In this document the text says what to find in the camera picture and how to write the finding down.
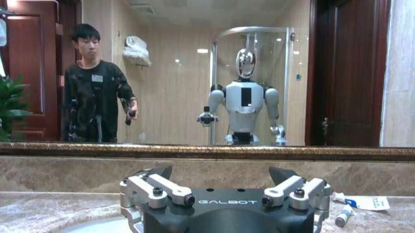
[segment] humanoid robot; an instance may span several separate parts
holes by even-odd
[[[232,145],[256,145],[259,138],[253,134],[257,113],[261,110],[263,102],[265,102],[268,110],[268,118],[271,121],[271,133],[275,135],[275,144],[285,145],[285,131],[281,125],[276,124],[279,118],[277,90],[272,87],[263,87],[251,80],[255,63],[255,52],[244,48],[237,52],[236,56],[236,72],[237,80],[235,80],[225,88],[215,84],[211,87],[208,95],[208,106],[204,112],[197,116],[197,122],[208,127],[213,121],[217,121],[215,112],[217,106],[224,104],[229,115],[229,127],[232,135],[225,136],[227,144]]]

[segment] toothpaste tube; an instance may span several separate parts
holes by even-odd
[[[333,192],[331,195],[333,201],[348,204],[351,207],[362,210],[388,210],[390,203],[387,197],[370,196],[344,196],[344,193]]]

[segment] name badge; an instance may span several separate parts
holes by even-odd
[[[92,75],[92,82],[101,83],[104,82],[104,77],[101,75]]]

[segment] green plant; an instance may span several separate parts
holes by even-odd
[[[8,76],[0,78],[0,141],[12,140],[12,130],[16,129],[16,121],[23,121],[31,114],[27,111],[28,104],[23,101],[24,88],[21,84],[23,76],[12,80]]]

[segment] black hair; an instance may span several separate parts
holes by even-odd
[[[77,24],[73,27],[73,32],[72,32],[72,35],[71,35],[71,40],[77,42],[79,38],[83,38],[83,39],[95,38],[99,41],[101,40],[101,37],[99,35],[99,31],[95,29],[95,27],[92,27],[87,23]]]

